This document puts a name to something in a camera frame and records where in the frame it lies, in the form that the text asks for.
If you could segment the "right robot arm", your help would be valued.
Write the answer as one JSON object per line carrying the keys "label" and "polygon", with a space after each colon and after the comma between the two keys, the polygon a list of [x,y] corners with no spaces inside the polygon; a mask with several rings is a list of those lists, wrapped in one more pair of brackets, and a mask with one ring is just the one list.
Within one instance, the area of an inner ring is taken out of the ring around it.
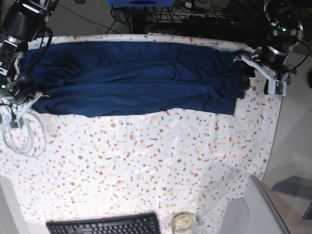
{"label": "right robot arm", "polygon": [[[21,104],[29,95],[22,75],[34,68],[49,48],[53,32],[46,23],[53,14],[57,0],[16,0],[9,7],[2,28],[7,34],[0,44],[0,97],[12,104]],[[42,52],[26,68],[19,61],[28,51],[28,43],[39,35],[49,35]]]}

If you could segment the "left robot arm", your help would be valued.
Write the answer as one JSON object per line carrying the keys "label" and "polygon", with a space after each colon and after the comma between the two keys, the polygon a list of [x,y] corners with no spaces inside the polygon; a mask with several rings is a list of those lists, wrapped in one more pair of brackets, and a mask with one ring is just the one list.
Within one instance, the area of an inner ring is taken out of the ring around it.
{"label": "left robot arm", "polygon": [[304,29],[297,19],[294,8],[289,0],[265,0],[264,16],[268,22],[266,38],[252,43],[249,46],[253,53],[240,54],[235,61],[241,61],[257,70],[266,78],[265,94],[285,96],[290,75],[297,73],[308,58],[308,55],[296,66],[288,65],[289,54],[300,44],[310,48],[303,41]]}

